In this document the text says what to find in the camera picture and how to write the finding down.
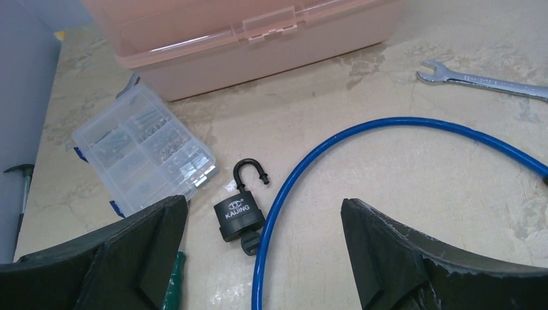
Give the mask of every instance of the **clear plastic compartment box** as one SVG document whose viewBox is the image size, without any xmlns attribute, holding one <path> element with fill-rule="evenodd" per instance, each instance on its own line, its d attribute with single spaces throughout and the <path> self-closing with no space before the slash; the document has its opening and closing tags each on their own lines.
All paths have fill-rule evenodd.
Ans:
<svg viewBox="0 0 548 310">
<path fill-rule="evenodd" d="M 215 172 L 215 157 L 145 85 L 137 85 L 72 133 L 125 215 L 185 195 Z"/>
</svg>

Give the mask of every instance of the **black curved object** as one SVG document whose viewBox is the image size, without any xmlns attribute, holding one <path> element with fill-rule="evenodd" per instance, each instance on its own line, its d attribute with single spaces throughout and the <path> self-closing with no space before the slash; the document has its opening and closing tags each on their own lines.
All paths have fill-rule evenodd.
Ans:
<svg viewBox="0 0 548 310">
<path fill-rule="evenodd" d="M 268 180 L 268 174 L 264 172 L 264 169 L 257 160 L 254 160 L 253 158 L 244 158 L 243 160 L 240 160 L 236 163 L 232 172 L 234 176 L 234 181 L 236 182 L 236 188 L 241 193 L 246 190 L 246 185 L 242 182 L 242 178 L 240 177 L 240 169 L 242 169 L 242 167 L 245 165 L 252 165 L 256 168 L 258 176 L 262 180 L 264 185 L 268 185 L 270 183 L 270 181 Z"/>
<path fill-rule="evenodd" d="M 363 309 L 548 309 L 548 269 L 458 249 L 358 199 L 341 217 Z"/>
<path fill-rule="evenodd" d="M 0 309 L 161 309 L 188 214 L 183 196 L 0 265 Z"/>
</svg>

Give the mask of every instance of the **gray wall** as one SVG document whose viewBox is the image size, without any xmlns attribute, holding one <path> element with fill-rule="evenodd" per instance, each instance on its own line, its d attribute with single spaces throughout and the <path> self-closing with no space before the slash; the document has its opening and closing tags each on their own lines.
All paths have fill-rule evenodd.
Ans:
<svg viewBox="0 0 548 310">
<path fill-rule="evenodd" d="M 79 0 L 18 0 L 53 32 L 80 26 L 92 21 Z"/>
<path fill-rule="evenodd" d="M 60 48 L 18 0 L 0 0 L 0 171 L 36 160 Z M 13 259 L 22 194 L 20 173 L 0 173 L 0 263 Z"/>
</svg>

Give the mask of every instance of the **padlock shackle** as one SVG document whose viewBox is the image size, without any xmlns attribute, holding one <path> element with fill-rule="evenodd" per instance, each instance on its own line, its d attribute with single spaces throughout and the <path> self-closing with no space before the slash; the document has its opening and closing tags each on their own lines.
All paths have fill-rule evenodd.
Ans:
<svg viewBox="0 0 548 310">
<path fill-rule="evenodd" d="M 242 183 L 242 178 L 240 177 L 240 170 L 245 165 L 252 165 L 256 168 L 256 170 L 258 172 L 258 176 L 262 180 L 264 185 L 267 185 L 267 184 L 270 183 L 270 181 L 268 180 L 268 174 L 266 174 L 266 172 L 264 172 L 262 166 L 258 163 L 258 161 L 254 160 L 253 158 L 245 158 L 243 160 L 238 161 L 238 163 L 236 163 L 236 165 L 234 166 L 234 171 L 233 171 L 234 181 L 236 182 L 236 188 L 240 192 L 246 191 L 246 185 Z"/>
</svg>

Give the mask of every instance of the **plastic organizer box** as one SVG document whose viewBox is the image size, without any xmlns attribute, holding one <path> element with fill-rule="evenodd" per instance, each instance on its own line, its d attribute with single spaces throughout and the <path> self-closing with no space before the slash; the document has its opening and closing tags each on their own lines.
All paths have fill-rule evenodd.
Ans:
<svg viewBox="0 0 548 310">
<path fill-rule="evenodd" d="M 72 133 L 125 215 L 184 195 L 216 171 L 215 157 L 145 85 L 131 88 Z"/>
<path fill-rule="evenodd" d="M 387 39 L 404 0 L 82 0 L 118 62 L 172 101 Z"/>
</svg>

